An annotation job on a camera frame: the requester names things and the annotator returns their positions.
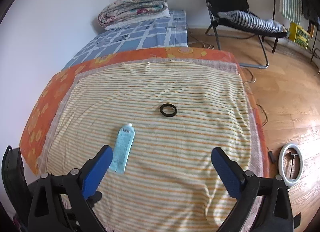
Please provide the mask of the orange floral bed sheet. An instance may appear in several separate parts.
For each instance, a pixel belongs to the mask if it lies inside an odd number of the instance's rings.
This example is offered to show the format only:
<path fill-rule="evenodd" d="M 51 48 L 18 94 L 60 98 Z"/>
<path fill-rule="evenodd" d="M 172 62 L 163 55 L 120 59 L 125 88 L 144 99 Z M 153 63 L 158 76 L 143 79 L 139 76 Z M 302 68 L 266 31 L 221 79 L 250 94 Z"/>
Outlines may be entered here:
<path fill-rule="evenodd" d="M 76 76 L 106 66 L 164 59 L 182 59 L 219 69 L 227 69 L 232 63 L 238 63 L 234 55 L 226 51 L 194 47 L 165 47 L 100 55 L 98 58 L 63 69 L 52 77 L 40 95 L 20 140 L 22 156 L 32 173 L 36 176 L 39 175 L 41 161 L 38 158 L 43 151 L 46 138 L 49 137 L 49 129 L 57 116 L 57 111 L 65 105 Z"/>

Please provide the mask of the teal sachet packet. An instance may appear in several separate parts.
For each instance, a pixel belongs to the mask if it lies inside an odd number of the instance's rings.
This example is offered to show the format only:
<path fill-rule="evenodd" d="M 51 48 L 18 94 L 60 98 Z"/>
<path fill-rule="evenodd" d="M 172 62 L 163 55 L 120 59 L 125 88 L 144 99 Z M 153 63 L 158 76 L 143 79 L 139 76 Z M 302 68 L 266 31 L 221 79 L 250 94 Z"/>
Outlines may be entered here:
<path fill-rule="evenodd" d="M 131 123 L 123 125 L 117 135 L 110 169 L 123 174 L 135 138 L 135 129 Z"/>

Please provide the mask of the yellow plastic crate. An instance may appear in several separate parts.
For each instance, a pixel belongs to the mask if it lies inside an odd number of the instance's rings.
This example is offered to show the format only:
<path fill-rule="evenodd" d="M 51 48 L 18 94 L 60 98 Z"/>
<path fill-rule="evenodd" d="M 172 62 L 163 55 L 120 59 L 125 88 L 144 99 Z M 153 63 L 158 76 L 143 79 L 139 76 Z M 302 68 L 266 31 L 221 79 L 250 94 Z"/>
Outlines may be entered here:
<path fill-rule="evenodd" d="M 310 34 L 300 25 L 294 22 L 290 23 L 289 40 L 300 45 L 302 48 L 307 48 L 309 44 Z"/>

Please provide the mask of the striped pillow on chair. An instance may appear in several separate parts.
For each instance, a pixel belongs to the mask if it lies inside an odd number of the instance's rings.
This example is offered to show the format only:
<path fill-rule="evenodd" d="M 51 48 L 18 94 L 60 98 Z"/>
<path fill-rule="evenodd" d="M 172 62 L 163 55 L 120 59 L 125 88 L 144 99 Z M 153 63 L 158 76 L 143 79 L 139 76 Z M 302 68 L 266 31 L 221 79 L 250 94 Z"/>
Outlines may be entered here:
<path fill-rule="evenodd" d="M 219 12 L 218 16 L 246 30 L 257 30 L 271 34 L 287 33 L 287 29 L 277 21 L 261 19 L 256 15 L 240 10 Z"/>

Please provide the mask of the blue checkered bed sheet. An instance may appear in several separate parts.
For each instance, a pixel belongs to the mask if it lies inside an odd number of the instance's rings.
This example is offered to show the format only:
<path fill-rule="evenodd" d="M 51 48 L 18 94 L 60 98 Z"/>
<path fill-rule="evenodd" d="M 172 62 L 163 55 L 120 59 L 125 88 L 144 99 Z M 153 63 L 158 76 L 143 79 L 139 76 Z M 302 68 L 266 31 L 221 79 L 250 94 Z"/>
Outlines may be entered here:
<path fill-rule="evenodd" d="M 129 50 L 186 47 L 188 37 L 185 11 L 170 10 L 169 14 L 169 17 L 131 23 L 103 32 L 77 52 L 65 68 Z"/>

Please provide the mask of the black folding chair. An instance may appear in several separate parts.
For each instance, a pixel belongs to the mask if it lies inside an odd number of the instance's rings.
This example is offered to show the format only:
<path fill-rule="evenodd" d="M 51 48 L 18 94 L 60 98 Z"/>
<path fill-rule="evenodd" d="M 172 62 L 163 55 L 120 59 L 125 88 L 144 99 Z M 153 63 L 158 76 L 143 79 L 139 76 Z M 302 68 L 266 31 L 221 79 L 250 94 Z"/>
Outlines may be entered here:
<path fill-rule="evenodd" d="M 247 0 L 205 0 L 210 16 L 210 25 L 206 30 L 207 36 L 214 36 L 217 48 L 221 50 L 220 37 L 217 32 L 218 26 L 224 26 L 235 30 L 250 33 L 248 39 L 257 37 L 263 50 L 265 64 L 241 63 L 244 68 L 266 69 L 269 60 L 263 44 L 263 37 L 272 37 L 278 41 L 288 34 L 287 28 L 274 19 L 262 19 L 249 10 Z"/>

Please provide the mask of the green striped hanging towel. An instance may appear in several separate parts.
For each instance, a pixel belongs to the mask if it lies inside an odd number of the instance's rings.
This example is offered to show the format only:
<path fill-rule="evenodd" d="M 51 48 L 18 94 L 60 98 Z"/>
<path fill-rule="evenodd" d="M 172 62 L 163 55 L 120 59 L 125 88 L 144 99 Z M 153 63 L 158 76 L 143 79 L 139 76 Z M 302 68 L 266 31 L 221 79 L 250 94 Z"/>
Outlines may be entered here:
<path fill-rule="evenodd" d="M 281 0 L 281 14 L 285 19 L 300 25 L 303 12 L 302 0 Z"/>

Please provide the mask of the folded floral quilt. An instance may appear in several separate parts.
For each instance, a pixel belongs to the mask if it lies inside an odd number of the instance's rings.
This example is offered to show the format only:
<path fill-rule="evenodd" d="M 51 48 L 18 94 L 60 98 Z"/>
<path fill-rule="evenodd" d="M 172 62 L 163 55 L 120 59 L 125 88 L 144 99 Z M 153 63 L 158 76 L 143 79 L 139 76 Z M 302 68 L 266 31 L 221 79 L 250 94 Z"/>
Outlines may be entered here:
<path fill-rule="evenodd" d="M 98 15 L 98 23 L 112 29 L 133 22 L 170 17 L 168 0 L 116 0 Z"/>

